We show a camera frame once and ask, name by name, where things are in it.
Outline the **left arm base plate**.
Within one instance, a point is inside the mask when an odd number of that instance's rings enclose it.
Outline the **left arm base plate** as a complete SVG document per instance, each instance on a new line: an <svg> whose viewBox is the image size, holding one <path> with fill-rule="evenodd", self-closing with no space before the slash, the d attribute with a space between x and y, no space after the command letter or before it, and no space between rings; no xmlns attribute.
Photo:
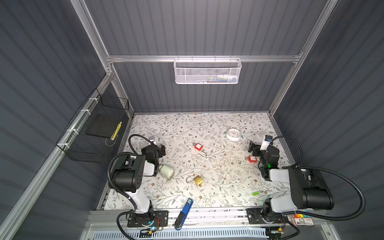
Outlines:
<svg viewBox="0 0 384 240"><path fill-rule="evenodd" d="M169 220L169 211L154 211L146 214L130 214L127 227L166 227Z"/></svg>

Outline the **white round clock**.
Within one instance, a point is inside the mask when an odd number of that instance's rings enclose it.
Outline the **white round clock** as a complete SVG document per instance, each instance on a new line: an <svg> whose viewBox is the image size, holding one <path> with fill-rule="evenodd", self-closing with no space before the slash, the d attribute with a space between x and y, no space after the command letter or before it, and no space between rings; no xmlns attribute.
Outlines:
<svg viewBox="0 0 384 240"><path fill-rule="evenodd" d="M241 131L238 129L230 128L226 132L226 137L230 141L237 142L242 138Z"/></svg>

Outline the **red padlock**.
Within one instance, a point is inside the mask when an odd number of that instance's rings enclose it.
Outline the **red padlock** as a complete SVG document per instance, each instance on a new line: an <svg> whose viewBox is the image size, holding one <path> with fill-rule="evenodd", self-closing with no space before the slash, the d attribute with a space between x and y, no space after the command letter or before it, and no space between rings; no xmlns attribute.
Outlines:
<svg viewBox="0 0 384 240"><path fill-rule="evenodd" d="M208 154L205 152L204 150L204 146L199 144L199 143L195 143L194 144L194 148L198 151L199 155L203 156L203 157L207 157Z"/></svg>
<svg viewBox="0 0 384 240"><path fill-rule="evenodd" d="M258 160L258 157L256 157L256 156L249 156L248 161L250 163L257 163L259 160Z"/></svg>

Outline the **coloured marker pack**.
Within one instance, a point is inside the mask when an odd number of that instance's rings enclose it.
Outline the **coloured marker pack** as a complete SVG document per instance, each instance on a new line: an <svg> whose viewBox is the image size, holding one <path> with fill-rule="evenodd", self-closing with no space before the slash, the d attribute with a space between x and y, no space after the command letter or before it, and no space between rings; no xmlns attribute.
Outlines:
<svg viewBox="0 0 384 240"><path fill-rule="evenodd" d="M315 227L313 219L308 215L293 214L287 217L296 227Z"/></svg>

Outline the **brass padlock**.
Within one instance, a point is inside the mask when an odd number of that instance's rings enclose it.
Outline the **brass padlock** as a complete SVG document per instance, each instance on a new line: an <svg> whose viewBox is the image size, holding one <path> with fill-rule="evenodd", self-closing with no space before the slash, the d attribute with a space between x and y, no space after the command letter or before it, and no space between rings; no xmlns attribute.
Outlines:
<svg viewBox="0 0 384 240"><path fill-rule="evenodd" d="M204 180L201 176L188 176L186 178L186 183L195 183L197 186L201 187Z"/></svg>

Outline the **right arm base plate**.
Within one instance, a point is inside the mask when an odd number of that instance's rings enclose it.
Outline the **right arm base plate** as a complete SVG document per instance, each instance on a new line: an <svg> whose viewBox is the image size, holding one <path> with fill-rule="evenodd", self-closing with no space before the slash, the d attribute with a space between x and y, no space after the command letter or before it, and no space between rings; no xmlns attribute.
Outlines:
<svg viewBox="0 0 384 240"><path fill-rule="evenodd" d="M246 209L246 212L251 225L286 223L280 213L274 213L270 210L263 210L262 208L249 208Z"/></svg>

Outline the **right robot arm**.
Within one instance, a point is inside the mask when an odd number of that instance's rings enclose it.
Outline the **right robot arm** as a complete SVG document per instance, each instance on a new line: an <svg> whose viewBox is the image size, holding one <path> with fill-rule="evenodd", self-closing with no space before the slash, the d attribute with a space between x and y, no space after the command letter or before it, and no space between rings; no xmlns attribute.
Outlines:
<svg viewBox="0 0 384 240"><path fill-rule="evenodd" d="M286 195L266 198L263 205L256 209L247 209L249 222L255 224L263 220L273 224L288 215L303 214L330 221L347 221L360 216L366 208L366 198L361 189L350 179L335 171L321 167L301 167L299 162L279 167L280 150L274 146L279 137L265 136L260 145L250 141L248 152L251 160L258 162L262 178L267 182L289 184ZM324 216L315 214L315 210L332 210L335 200L322 173L334 175L346 181L358 194L359 207L346 216Z"/></svg>

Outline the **green marker pen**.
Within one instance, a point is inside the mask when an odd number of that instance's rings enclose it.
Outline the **green marker pen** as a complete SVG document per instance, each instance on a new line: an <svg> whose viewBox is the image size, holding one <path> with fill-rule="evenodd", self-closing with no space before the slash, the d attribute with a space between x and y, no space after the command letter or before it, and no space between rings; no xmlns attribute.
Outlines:
<svg viewBox="0 0 384 240"><path fill-rule="evenodd" d="M253 192L252 195L253 195L253 196L257 196L257 195L259 195L259 194L264 194L265 192L267 192L267 191L271 191L271 190L273 190L273 189L275 189L275 187L269 187L269 188L261 189L261 190L259 190L259 191Z"/></svg>

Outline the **black pad in basket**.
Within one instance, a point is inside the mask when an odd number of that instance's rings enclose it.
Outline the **black pad in basket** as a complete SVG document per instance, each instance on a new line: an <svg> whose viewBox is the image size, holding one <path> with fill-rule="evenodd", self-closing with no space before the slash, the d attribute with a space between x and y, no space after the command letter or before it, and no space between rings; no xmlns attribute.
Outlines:
<svg viewBox="0 0 384 240"><path fill-rule="evenodd" d="M99 138L111 138L120 121L119 118L97 114L86 129L86 135Z"/></svg>

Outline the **blue black utility knife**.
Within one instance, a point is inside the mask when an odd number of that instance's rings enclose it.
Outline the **blue black utility knife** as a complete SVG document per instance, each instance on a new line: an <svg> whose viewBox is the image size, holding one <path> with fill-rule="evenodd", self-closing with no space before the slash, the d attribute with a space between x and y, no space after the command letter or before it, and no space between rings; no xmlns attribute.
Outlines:
<svg viewBox="0 0 384 240"><path fill-rule="evenodd" d="M191 198L188 198L188 200L186 201L183 209L181 210L181 212L179 213L175 223L174 223L174 227L177 231L181 230L183 225L184 225L184 222L185 220L187 219L187 216L190 212L190 209L192 207L194 203L194 200L192 200Z"/></svg>

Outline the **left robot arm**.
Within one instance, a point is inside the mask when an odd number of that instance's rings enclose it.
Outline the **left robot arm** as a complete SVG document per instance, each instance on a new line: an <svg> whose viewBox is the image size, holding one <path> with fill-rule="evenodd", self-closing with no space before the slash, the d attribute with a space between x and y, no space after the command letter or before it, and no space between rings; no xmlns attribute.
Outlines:
<svg viewBox="0 0 384 240"><path fill-rule="evenodd" d="M141 149L139 154L132 145L132 138L138 137L149 143ZM128 138L131 152L117 154L109 163L107 178L109 187L127 198L133 205L129 211L132 217L144 221L145 226L150 226L155 221L155 212L152 202L141 188L144 177L155 177L160 170L160 158L166 155L166 147L158 146L139 134L132 134Z"/></svg>

